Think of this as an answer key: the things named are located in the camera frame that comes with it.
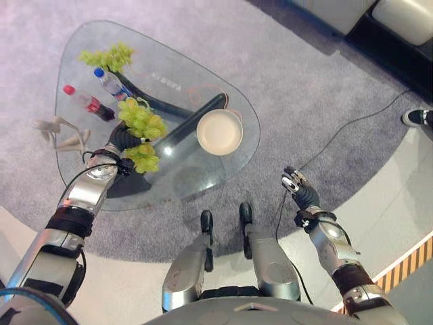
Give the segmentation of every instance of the orange and black striped tape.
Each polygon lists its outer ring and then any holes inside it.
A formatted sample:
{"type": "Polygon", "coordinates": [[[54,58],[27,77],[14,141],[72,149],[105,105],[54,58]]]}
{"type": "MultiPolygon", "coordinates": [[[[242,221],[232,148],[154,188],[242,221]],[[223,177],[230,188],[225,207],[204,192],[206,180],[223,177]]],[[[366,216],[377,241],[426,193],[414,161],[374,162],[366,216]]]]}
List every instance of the orange and black striped tape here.
{"type": "MultiPolygon", "coordinates": [[[[375,283],[382,288],[385,293],[389,293],[413,272],[424,265],[429,259],[433,258],[433,233],[430,237],[424,238],[413,248],[412,253],[406,256],[400,263],[397,263],[386,274],[380,276],[375,283]]],[[[337,313],[346,314],[346,308],[340,308],[337,313]]]]}

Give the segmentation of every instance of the red bottle cap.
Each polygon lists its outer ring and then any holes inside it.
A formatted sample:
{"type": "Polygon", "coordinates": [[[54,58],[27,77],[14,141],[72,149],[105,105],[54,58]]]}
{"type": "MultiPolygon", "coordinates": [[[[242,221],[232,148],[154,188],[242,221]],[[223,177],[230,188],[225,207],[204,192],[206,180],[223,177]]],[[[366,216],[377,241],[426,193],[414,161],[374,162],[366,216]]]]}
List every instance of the red bottle cap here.
{"type": "Polygon", "coordinates": [[[63,87],[63,91],[68,95],[72,95],[75,92],[75,88],[73,86],[66,85],[65,87],[63,87]]]}

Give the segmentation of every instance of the blue bottle cap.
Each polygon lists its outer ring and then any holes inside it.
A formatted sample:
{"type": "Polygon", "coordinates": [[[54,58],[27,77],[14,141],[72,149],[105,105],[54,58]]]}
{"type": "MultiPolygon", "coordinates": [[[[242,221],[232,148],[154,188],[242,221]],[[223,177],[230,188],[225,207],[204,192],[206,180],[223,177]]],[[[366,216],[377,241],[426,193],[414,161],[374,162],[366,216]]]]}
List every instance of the blue bottle cap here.
{"type": "Polygon", "coordinates": [[[98,78],[101,78],[104,75],[104,70],[102,70],[101,68],[96,68],[95,71],[93,71],[93,73],[98,78]]]}

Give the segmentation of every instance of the white plate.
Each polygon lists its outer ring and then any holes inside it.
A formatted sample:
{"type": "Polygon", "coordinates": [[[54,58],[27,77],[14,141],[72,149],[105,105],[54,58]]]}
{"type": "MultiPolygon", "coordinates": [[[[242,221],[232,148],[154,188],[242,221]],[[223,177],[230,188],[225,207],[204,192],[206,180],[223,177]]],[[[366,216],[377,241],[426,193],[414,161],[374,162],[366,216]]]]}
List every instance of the white plate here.
{"type": "Polygon", "coordinates": [[[199,144],[216,156],[235,151],[242,142],[243,133],[241,121],[229,110],[211,110],[197,124],[199,144]]]}

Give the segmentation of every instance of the caution stripe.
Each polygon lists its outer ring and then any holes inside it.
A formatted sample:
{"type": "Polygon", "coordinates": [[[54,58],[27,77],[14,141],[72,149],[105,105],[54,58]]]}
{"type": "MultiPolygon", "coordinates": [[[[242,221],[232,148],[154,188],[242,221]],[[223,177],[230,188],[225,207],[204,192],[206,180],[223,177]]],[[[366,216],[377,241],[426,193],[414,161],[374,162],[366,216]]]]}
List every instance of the caution stripe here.
{"type": "MultiPolygon", "coordinates": [[[[400,259],[380,272],[373,281],[385,293],[389,293],[431,258],[433,258],[433,232],[430,232],[400,259]]],[[[332,310],[337,313],[347,313],[343,303],[336,305],[332,310]]]]}

